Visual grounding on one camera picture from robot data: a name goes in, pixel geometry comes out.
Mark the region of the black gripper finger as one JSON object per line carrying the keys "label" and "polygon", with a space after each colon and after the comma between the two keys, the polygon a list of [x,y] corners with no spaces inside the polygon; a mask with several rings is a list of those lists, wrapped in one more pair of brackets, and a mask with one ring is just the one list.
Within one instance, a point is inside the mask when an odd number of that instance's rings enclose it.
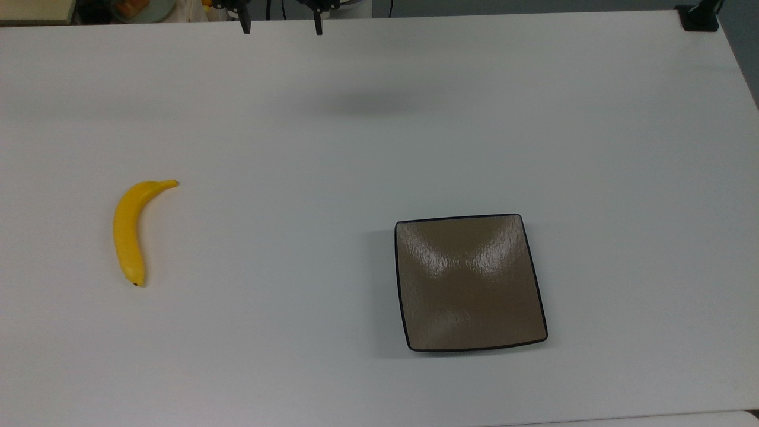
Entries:
{"label": "black gripper finger", "polygon": [[241,24],[243,33],[250,34],[249,3],[250,1],[244,0],[219,0],[215,1],[215,8],[231,14]]}
{"label": "black gripper finger", "polygon": [[298,2],[312,12],[315,33],[319,36],[323,34],[323,17],[325,14],[341,8],[340,0],[299,0]]}

